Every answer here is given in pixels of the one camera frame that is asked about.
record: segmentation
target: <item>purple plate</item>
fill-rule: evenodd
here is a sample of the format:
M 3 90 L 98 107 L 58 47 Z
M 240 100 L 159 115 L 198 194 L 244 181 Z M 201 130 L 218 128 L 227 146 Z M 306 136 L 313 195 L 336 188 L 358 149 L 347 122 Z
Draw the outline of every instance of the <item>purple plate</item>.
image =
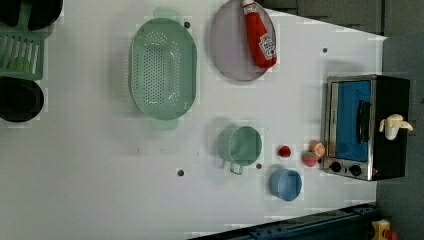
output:
M 212 23 L 210 45 L 215 64 L 225 76 L 235 80 L 251 81 L 262 76 L 267 69 L 256 66 L 250 53 L 241 2 L 231 0 L 219 9 Z M 271 18 L 259 4 L 256 9 L 276 43 Z

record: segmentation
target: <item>toaster oven window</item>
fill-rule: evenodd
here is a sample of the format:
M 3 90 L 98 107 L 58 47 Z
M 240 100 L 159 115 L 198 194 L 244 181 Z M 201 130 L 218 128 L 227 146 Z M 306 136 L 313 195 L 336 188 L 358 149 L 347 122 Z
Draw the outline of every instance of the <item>toaster oven window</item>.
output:
M 368 161 L 371 82 L 347 81 L 332 84 L 330 143 L 331 157 Z

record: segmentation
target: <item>black pot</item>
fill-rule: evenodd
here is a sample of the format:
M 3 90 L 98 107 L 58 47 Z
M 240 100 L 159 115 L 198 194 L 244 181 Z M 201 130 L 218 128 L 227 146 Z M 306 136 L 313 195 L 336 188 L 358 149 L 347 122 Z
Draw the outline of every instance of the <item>black pot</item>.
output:
M 62 12 L 63 0 L 0 0 L 0 22 L 14 27 L 18 24 L 22 1 L 32 3 L 28 29 L 40 30 L 50 26 Z
M 0 117 L 9 122 L 26 122 L 40 113 L 44 94 L 34 81 L 0 79 Z

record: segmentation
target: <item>ketchup bottle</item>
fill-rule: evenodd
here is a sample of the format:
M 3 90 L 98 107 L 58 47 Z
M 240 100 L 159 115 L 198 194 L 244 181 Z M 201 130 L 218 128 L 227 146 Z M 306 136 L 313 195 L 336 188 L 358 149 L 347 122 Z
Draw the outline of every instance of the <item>ketchup bottle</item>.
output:
M 243 10 L 246 17 L 247 39 L 256 65 L 260 68 L 274 66 L 277 62 L 275 44 L 256 10 L 256 3 L 253 0 L 243 0 Z

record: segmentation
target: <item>black toaster oven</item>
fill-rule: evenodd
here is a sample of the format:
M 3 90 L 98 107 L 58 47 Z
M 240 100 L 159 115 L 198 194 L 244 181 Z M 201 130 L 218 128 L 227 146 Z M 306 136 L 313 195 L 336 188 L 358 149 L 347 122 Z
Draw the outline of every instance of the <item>black toaster oven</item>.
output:
M 325 172 L 366 181 L 405 175 L 408 130 L 389 140 L 379 126 L 393 114 L 408 120 L 409 85 L 379 75 L 328 78 Z

